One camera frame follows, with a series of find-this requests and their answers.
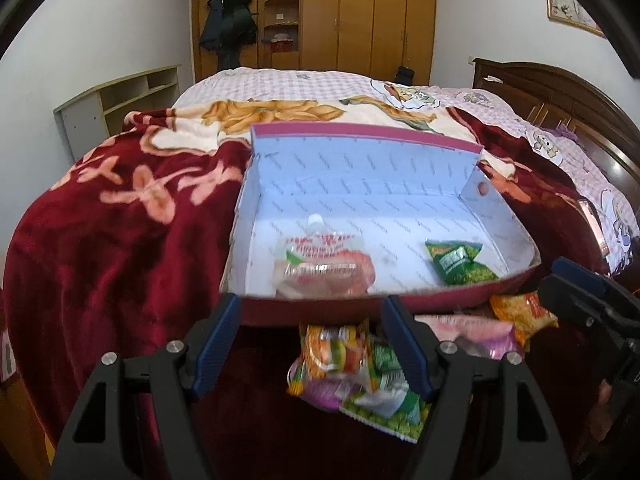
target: white wall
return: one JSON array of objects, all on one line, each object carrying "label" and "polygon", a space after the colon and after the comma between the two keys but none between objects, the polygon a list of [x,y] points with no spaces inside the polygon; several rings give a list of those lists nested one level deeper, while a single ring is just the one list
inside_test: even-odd
[{"label": "white wall", "polygon": [[437,0],[431,84],[469,88],[468,57],[570,70],[609,95],[640,126],[640,81],[609,41],[546,16],[546,0]]},{"label": "white wall", "polygon": [[193,84],[189,0],[46,0],[0,59],[0,271],[25,209],[72,164],[53,109],[171,64]]}]

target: orange snack bag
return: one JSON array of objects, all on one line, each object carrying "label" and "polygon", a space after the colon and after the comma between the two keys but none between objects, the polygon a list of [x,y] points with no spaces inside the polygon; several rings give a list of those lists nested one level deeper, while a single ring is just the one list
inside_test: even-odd
[{"label": "orange snack bag", "polygon": [[309,326],[306,329],[303,354],[312,380],[324,379],[327,375],[357,374],[365,351],[364,338],[356,326]]},{"label": "orange snack bag", "polygon": [[520,296],[492,296],[489,299],[494,314],[501,321],[510,321],[516,329],[516,340],[529,351],[529,339],[545,326],[558,328],[558,318],[540,305],[537,292]]}]

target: metal screw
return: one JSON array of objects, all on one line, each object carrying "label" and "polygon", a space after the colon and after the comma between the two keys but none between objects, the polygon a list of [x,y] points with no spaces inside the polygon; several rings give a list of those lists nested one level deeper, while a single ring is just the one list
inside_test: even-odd
[{"label": "metal screw", "polygon": [[182,350],[184,350],[184,343],[179,339],[174,339],[166,344],[166,351],[169,354],[179,354]]},{"label": "metal screw", "polygon": [[507,361],[512,365],[519,365],[522,362],[522,356],[517,352],[507,352]]},{"label": "metal screw", "polygon": [[453,355],[458,351],[458,345],[456,345],[453,341],[443,341],[440,343],[440,351],[443,354]]},{"label": "metal screw", "polygon": [[102,361],[102,364],[107,366],[114,364],[114,362],[116,362],[117,360],[118,360],[118,354],[116,354],[116,352],[107,352],[100,359],[100,361]]}]

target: wooden furniture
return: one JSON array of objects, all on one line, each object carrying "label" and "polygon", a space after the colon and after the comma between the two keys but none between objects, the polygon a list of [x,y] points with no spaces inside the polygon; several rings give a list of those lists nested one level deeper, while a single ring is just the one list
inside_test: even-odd
[{"label": "wooden furniture", "polygon": [[304,70],[334,70],[338,55],[339,0],[302,0]]},{"label": "wooden furniture", "polygon": [[[562,68],[476,59],[474,88],[500,96],[523,119],[543,128],[565,124],[578,136],[587,156],[640,211],[640,129],[607,95]],[[640,288],[640,261],[616,280]]]},{"label": "wooden furniture", "polygon": [[178,66],[165,66],[103,83],[53,110],[74,159],[119,134],[134,110],[170,108],[180,95]]},{"label": "wooden furniture", "polygon": [[[4,329],[0,288],[0,333]],[[23,478],[45,480],[49,475],[46,437],[18,374],[0,384],[0,420],[0,478],[19,478],[4,468],[11,461]]]},{"label": "wooden furniture", "polygon": [[[218,67],[216,55],[198,46],[209,0],[191,1],[199,81]],[[253,0],[250,9],[256,14],[258,43],[242,47],[242,66],[341,70],[385,80],[407,66],[415,72],[414,84],[429,83],[436,0]],[[277,32],[294,40],[292,52],[271,53],[266,42]]]}]

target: framed picture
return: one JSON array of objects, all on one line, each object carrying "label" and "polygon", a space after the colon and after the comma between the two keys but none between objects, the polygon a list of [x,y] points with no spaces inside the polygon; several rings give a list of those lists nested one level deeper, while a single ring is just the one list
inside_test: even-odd
[{"label": "framed picture", "polygon": [[584,10],[584,7],[578,3],[578,0],[546,0],[546,14],[553,22],[583,28],[593,34],[605,37],[600,27]]}]

